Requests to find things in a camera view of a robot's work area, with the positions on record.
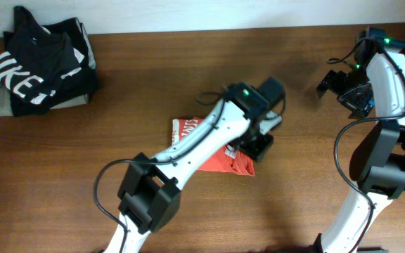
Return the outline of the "orange t-shirt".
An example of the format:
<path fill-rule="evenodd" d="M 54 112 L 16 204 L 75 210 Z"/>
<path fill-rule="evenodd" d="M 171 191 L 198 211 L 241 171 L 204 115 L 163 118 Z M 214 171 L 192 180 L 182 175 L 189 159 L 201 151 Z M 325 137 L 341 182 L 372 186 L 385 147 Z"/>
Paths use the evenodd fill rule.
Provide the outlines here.
<path fill-rule="evenodd" d="M 200 123 L 202 118 L 172 120 L 172 145 L 177 144 L 189 135 Z M 225 145 L 216 151 L 198 171 L 232 173 L 240 176 L 255 176 L 253 161 L 245 153 L 235 149 L 232 145 Z"/>

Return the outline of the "black t-shirt white letters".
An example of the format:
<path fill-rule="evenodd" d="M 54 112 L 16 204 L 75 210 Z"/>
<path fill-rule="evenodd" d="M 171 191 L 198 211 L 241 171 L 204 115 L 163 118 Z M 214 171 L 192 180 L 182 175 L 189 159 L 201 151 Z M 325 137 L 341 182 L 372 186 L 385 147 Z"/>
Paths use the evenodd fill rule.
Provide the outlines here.
<path fill-rule="evenodd" d="M 44 115 L 51 106 L 99 89 L 96 59 L 84 23 L 69 18 L 40 25 L 24 6 L 4 32 L 0 84 L 10 92 L 12 117 Z"/>

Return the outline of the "folded grey garment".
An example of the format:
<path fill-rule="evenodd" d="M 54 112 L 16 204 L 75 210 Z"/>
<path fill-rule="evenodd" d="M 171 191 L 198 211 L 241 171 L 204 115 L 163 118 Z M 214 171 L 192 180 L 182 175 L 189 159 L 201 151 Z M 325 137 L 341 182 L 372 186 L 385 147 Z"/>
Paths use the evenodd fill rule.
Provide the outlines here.
<path fill-rule="evenodd" d="M 78 105 L 85 105 L 89 102 L 89 94 L 78 96 L 67 100 L 65 102 L 59 103 L 57 105 L 51 106 L 51 109 L 63 109 L 71 108 Z M 11 117 L 13 116 L 13 111 L 11 107 L 10 92 L 0 84 L 0 117 Z"/>

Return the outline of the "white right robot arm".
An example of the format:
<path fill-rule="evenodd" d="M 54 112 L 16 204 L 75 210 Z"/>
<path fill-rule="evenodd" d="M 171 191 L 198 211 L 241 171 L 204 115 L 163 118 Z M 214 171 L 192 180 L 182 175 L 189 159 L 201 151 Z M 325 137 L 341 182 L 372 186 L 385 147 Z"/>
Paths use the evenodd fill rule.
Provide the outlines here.
<path fill-rule="evenodd" d="M 335 166 L 350 190 L 334 222 L 318 234 L 312 252 L 358 252 L 378 215 L 405 191 L 405 41 L 367 27 L 355 39 L 348 73 L 331 70 L 317 86 L 332 91 L 352 122 L 335 138 Z M 374 127 L 352 153 L 349 172 L 340 166 L 340 139 L 352 127 Z"/>

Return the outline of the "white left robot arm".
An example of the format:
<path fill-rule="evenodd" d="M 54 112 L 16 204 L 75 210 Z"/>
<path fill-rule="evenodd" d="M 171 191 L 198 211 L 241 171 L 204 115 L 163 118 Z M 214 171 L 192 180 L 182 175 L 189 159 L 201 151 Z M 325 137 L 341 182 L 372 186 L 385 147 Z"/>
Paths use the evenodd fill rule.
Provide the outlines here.
<path fill-rule="evenodd" d="M 258 88 L 232 84 L 202 124 L 177 144 L 152 158 L 139 153 L 126 159 L 129 167 L 117 192 L 118 227 L 107 252 L 138 252 L 148 235 L 177 213 L 193 173 L 226 144 L 260 161 L 274 140 L 269 131 L 282 120 L 273 108 L 284 95 L 273 79 Z"/>

